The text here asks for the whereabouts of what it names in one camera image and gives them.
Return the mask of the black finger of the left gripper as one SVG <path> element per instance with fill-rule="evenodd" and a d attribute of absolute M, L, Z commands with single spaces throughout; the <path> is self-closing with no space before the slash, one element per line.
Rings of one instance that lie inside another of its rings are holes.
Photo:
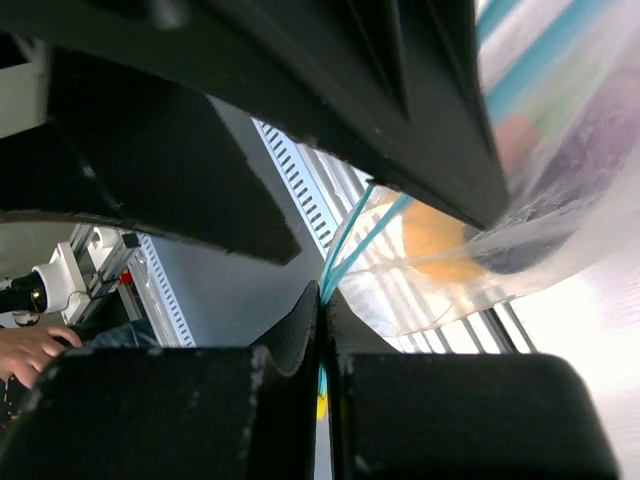
<path fill-rule="evenodd" d="M 284 265 L 284 214 L 209 99 L 85 54 L 48 59 L 47 115 L 1 141 L 1 218 L 120 227 Z"/>
<path fill-rule="evenodd" d="M 215 96 L 476 228 L 509 206 L 470 1 L 5 1 L 1 28 Z"/>

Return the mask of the peach coloured egg toy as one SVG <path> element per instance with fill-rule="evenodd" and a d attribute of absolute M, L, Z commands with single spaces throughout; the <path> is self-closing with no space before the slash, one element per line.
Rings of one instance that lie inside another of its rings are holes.
<path fill-rule="evenodd" d="M 538 142 L 533 123 L 522 114 L 512 114 L 493 128 L 503 172 L 510 175 Z"/>

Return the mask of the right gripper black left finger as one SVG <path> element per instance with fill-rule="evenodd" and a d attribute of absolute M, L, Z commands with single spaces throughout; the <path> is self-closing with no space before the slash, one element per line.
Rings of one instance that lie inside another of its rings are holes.
<path fill-rule="evenodd" d="M 5 479 L 310 479 L 319 288 L 246 347 L 78 349 L 39 376 Z"/>

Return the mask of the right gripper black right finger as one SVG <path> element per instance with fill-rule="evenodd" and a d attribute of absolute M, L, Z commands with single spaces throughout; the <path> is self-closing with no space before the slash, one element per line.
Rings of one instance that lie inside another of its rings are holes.
<path fill-rule="evenodd" d="M 404 354 L 325 307 L 338 479 L 617 479 L 588 389 L 548 354 Z"/>

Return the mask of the yellow toy lemon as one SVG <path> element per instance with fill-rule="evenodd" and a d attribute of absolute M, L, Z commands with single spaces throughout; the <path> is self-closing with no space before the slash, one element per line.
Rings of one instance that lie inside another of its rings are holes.
<path fill-rule="evenodd" d="M 414 200 L 387 225 L 402 272 L 419 284 L 454 285 L 474 282 L 487 271 L 465 250 L 466 225 Z"/>

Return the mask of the purple toy eggplant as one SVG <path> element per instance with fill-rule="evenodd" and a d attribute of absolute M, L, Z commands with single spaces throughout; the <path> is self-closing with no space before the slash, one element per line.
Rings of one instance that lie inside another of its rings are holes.
<path fill-rule="evenodd" d="M 609 188 L 639 142 L 639 72 L 612 75 L 592 97 L 534 186 L 508 213 L 498 239 L 470 252 L 496 274 L 520 273 L 554 254 L 575 221 Z"/>

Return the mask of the clear zip top bag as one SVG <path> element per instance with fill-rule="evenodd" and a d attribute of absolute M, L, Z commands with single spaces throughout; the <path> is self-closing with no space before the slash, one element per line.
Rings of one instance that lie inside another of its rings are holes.
<path fill-rule="evenodd" d="M 437 1 L 475 109 L 424 128 L 460 209 L 370 182 L 337 231 L 320 300 L 410 337 L 550 287 L 639 231 L 639 5 Z"/>

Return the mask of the person's bare hand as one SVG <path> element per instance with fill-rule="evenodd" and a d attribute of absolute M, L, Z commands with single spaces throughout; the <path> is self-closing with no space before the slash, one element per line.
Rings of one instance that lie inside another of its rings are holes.
<path fill-rule="evenodd" d="M 1 330 L 1 380 L 15 377 L 32 388 L 38 375 L 68 347 L 80 348 L 82 341 L 69 328 L 31 326 Z"/>

